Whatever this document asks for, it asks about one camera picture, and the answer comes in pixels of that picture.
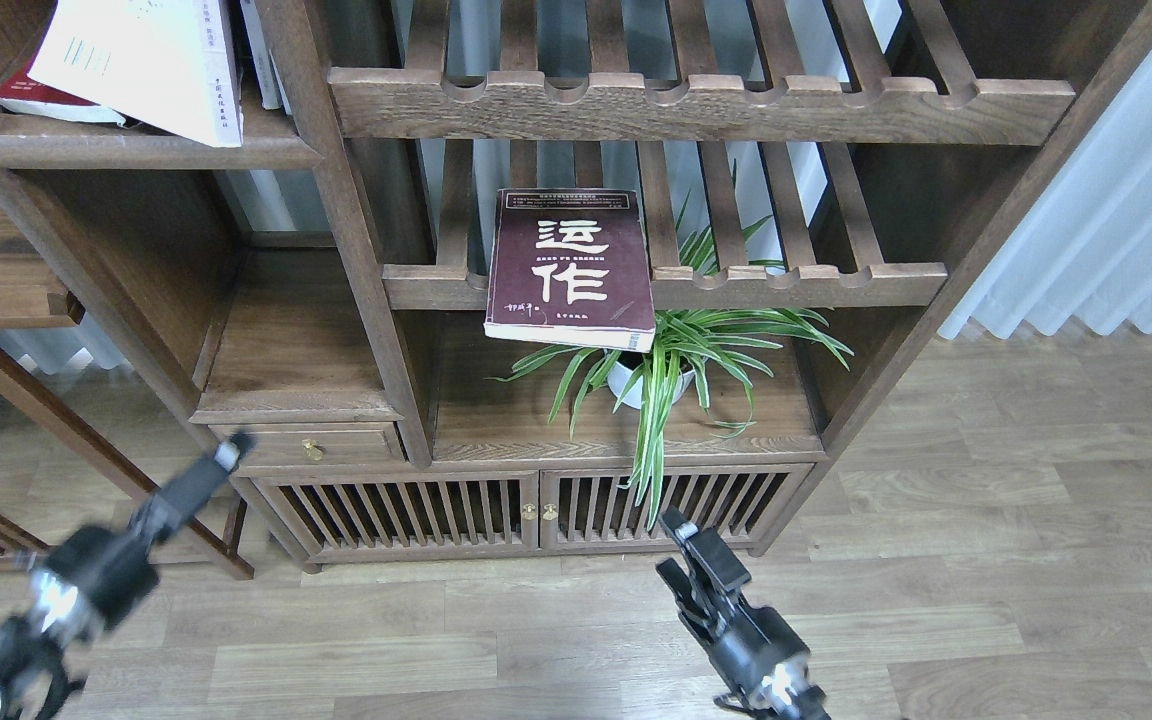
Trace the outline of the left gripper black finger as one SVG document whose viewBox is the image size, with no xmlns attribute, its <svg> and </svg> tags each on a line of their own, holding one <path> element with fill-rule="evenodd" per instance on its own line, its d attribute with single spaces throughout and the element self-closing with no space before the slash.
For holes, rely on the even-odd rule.
<svg viewBox="0 0 1152 720">
<path fill-rule="evenodd" d="M 234 473 L 248 452 L 256 446 L 256 439 L 247 430 L 237 430 L 236 433 L 225 438 L 223 441 L 212 452 L 212 461 L 225 471 Z"/>
</svg>

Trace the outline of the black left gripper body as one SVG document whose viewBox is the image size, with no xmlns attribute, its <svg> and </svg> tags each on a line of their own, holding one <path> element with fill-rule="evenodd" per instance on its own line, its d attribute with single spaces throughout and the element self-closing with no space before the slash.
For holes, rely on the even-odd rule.
<svg viewBox="0 0 1152 720">
<path fill-rule="evenodd" d="M 41 635 L 111 632 L 159 583 L 147 553 L 194 520 L 234 468 L 234 462 L 195 462 L 147 497 L 123 532 L 86 525 L 60 543 L 29 574 L 35 597 L 29 623 Z"/>
</svg>

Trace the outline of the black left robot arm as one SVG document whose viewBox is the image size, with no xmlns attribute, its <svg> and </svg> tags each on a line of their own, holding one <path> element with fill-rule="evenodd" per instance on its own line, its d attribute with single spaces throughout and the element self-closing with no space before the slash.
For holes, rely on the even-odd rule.
<svg viewBox="0 0 1152 720">
<path fill-rule="evenodd" d="M 65 652 L 113 630 L 157 588 L 151 550 L 191 523 L 257 444 L 238 430 L 212 454 L 156 488 L 124 530 L 86 525 L 29 571 L 32 605 L 0 624 L 0 719 L 18 719 L 23 694 L 50 675 L 38 719 L 55 717 L 84 679 L 70 679 Z"/>
</svg>

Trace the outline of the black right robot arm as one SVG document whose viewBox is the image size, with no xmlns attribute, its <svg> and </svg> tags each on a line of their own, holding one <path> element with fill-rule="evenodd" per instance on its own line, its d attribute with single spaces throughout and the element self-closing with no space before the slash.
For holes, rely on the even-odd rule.
<svg viewBox="0 0 1152 720">
<path fill-rule="evenodd" d="M 826 719 L 826 694 L 809 679 L 806 643 L 780 612 L 748 602 L 742 588 L 751 575 L 717 529 L 696 526 L 675 507 L 660 520 L 687 566 L 667 559 L 655 569 L 728 688 L 717 706 L 755 719 Z"/>
</svg>

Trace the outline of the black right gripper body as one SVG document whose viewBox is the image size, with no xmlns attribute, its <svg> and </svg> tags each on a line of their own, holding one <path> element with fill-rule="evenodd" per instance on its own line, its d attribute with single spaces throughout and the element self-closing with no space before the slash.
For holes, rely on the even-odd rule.
<svg viewBox="0 0 1152 720">
<path fill-rule="evenodd" d="M 748 602 L 742 588 L 751 575 L 717 529 L 667 528 L 666 535 L 679 544 L 687 570 L 675 559 L 655 569 L 727 687 L 714 700 L 812 700 L 806 643 L 771 606 Z"/>
</svg>

